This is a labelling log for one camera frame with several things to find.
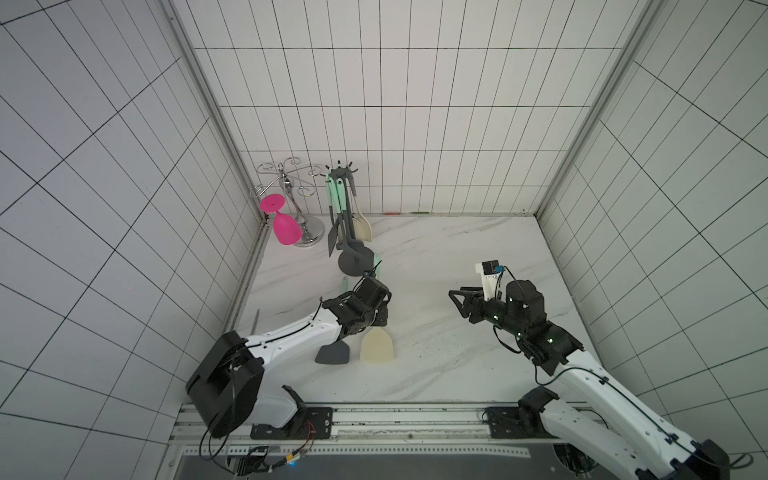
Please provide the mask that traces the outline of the beige spatula green handle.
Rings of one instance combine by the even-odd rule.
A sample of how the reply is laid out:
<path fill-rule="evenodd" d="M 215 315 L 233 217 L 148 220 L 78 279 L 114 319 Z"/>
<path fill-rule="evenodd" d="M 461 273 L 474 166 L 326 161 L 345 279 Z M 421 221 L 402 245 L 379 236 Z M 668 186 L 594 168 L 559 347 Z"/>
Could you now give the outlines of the beige spatula green handle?
<path fill-rule="evenodd" d="M 360 346 L 360 360 L 370 364 L 387 363 L 395 358 L 393 339 L 383 327 L 371 327 Z"/>

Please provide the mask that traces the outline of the grey spatula green handle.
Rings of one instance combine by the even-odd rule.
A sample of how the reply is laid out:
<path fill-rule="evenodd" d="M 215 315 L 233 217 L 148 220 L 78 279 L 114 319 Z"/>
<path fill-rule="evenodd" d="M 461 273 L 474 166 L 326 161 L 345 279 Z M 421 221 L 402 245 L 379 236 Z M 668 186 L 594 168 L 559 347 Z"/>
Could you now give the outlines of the grey spatula green handle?
<path fill-rule="evenodd" d="M 344 326 L 339 322 L 339 314 L 332 307 L 340 307 L 351 296 L 350 277 L 341 280 L 340 294 L 334 298 L 320 299 L 321 313 L 324 320 L 338 327 L 334 340 L 318 350 L 314 361 L 321 365 L 345 365 L 349 363 L 350 347 L 345 343 Z"/>

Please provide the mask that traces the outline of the beige spatula grey handle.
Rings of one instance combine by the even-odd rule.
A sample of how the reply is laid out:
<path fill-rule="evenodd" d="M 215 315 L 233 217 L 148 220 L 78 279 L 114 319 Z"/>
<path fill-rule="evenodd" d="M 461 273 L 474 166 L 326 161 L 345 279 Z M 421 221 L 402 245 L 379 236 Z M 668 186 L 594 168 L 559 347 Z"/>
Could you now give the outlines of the beige spatula grey handle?
<path fill-rule="evenodd" d="M 367 218 L 363 215 L 363 212 L 357 201 L 357 190 L 354 182 L 353 174 L 348 175 L 348 182 L 351 191 L 351 203 L 352 203 L 352 217 L 355 230 L 355 238 L 363 242 L 372 241 L 372 227 Z"/>

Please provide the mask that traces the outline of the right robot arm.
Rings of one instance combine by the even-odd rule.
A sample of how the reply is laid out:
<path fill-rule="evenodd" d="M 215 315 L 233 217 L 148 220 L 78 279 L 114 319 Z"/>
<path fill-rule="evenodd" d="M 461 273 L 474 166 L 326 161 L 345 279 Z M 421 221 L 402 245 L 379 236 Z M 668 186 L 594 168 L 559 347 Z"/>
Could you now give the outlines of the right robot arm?
<path fill-rule="evenodd" d="M 460 315 L 511 334 L 539 382 L 518 402 L 518 424 L 530 435 L 556 437 L 619 479 L 728 479 L 731 462 L 714 441 L 697 441 L 665 421 L 612 377 L 564 328 L 551 322 L 543 295 L 528 280 L 499 290 L 451 290 Z"/>

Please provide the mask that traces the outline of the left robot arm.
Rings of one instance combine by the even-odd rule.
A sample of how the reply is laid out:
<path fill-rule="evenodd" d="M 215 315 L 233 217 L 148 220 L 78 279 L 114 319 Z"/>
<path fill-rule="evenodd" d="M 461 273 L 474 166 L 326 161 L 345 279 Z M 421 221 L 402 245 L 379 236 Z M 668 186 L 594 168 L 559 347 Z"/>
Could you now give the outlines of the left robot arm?
<path fill-rule="evenodd" d="M 185 390 L 208 434 L 223 439 L 242 424 L 292 439 L 304 434 L 309 410 L 298 393 L 282 384 L 262 385 L 278 367 L 312 354 L 320 365 L 346 365 L 345 339 L 367 328 L 384 326 L 390 290 L 374 277 L 363 277 L 341 295 L 320 300 L 314 313 L 260 335 L 222 334 L 200 362 Z"/>

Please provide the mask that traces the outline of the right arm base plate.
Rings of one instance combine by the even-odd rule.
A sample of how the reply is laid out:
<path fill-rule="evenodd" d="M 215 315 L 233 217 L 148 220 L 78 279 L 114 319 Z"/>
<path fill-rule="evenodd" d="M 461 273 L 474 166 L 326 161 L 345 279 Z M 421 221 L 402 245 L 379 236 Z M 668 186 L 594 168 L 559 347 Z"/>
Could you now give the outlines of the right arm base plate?
<path fill-rule="evenodd" d="M 540 414 L 527 407 L 488 407 L 481 418 L 489 426 L 493 439 L 556 439 L 545 429 Z"/>

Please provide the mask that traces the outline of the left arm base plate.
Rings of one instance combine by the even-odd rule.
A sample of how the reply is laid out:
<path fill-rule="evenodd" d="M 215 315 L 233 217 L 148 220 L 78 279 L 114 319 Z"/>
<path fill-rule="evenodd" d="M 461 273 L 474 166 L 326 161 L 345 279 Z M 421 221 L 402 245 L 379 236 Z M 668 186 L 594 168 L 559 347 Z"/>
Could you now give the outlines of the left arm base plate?
<path fill-rule="evenodd" d="M 256 424 L 251 428 L 252 440 L 325 440 L 331 436 L 334 409 L 331 407 L 300 408 L 283 426 Z"/>

